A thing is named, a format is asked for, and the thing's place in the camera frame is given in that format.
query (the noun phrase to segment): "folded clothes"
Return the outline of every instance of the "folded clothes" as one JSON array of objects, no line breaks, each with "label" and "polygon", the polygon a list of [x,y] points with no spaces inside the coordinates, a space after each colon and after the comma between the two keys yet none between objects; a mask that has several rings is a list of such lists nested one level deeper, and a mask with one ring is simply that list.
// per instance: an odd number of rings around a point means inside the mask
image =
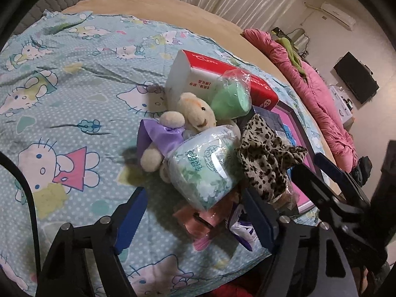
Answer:
[{"label": "folded clothes", "polygon": [[285,192],[287,170],[304,161],[307,149],[283,144],[281,138],[267,126],[260,114],[246,124],[238,150],[238,158],[249,183],[266,201]]}]

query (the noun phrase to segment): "white wall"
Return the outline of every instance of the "white wall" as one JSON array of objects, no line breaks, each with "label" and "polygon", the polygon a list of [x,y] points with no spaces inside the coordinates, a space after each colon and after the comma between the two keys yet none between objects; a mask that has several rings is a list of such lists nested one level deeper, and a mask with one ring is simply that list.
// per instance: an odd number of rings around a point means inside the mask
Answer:
[{"label": "white wall", "polygon": [[[357,20],[348,31],[325,14],[304,6],[304,1],[316,7],[327,1]],[[276,22],[285,33],[302,27],[310,37],[308,61],[319,69],[328,85],[344,86],[333,66],[350,51],[374,73],[380,86],[371,101],[361,105],[351,93],[356,118],[349,132],[359,157],[369,156],[373,163],[371,176],[363,187],[371,197],[381,176],[381,166],[387,143],[396,139],[396,52],[374,18],[358,0],[297,0]],[[396,242],[389,249],[389,262],[396,259]]]}]

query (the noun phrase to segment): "red fabric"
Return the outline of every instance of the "red fabric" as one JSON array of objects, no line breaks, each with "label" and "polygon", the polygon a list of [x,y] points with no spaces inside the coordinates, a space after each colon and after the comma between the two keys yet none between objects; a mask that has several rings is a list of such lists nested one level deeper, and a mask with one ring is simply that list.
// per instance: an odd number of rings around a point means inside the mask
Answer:
[{"label": "red fabric", "polygon": [[290,62],[284,47],[273,41],[269,33],[246,29],[243,36],[264,53],[286,77],[318,123],[337,166],[349,173],[358,163],[355,145],[342,125],[332,96],[322,78],[310,65],[302,62],[307,76],[305,81]]},{"label": "red fabric", "polygon": [[232,282],[224,284],[209,293],[210,297],[253,297],[244,288],[234,285]]}]

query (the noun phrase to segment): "bed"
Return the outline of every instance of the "bed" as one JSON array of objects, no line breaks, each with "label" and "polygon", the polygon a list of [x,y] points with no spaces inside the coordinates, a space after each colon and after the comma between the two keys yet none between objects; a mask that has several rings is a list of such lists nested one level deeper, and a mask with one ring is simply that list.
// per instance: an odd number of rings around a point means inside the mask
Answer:
[{"label": "bed", "polygon": [[[294,90],[241,32],[177,0],[85,0],[63,13],[45,12],[8,41],[0,54],[0,150],[18,165],[34,191],[43,256],[64,222],[92,224],[111,214],[139,185],[148,192],[147,211],[131,246],[120,255],[139,297],[197,296],[268,256],[263,248],[249,252],[227,232],[205,250],[195,250],[172,217],[182,197],[158,175],[148,177],[136,165],[140,119],[166,110],[162,92],[150,86],[164,84],[181,48],[266,79],[296,111],[314,151],[332,159]],[[0,265],[34,296],[26,200],[4,170],[0,180]],[[339,192],[335,184],[330,186]],[[315,210],[298,219],[317,221]],[[105,296],[88,261],[95,292]]]}]

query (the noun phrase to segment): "black tv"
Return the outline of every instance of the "black tv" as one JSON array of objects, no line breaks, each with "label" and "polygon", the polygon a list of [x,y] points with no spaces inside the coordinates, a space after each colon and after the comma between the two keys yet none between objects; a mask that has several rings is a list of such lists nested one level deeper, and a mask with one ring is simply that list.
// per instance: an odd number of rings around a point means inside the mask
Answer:
[{"label": "black tv", "polygon": [[370,69],[361,64],[350,52],[336,63],[334,69],[362,104],[374,96],[379,88]]}]

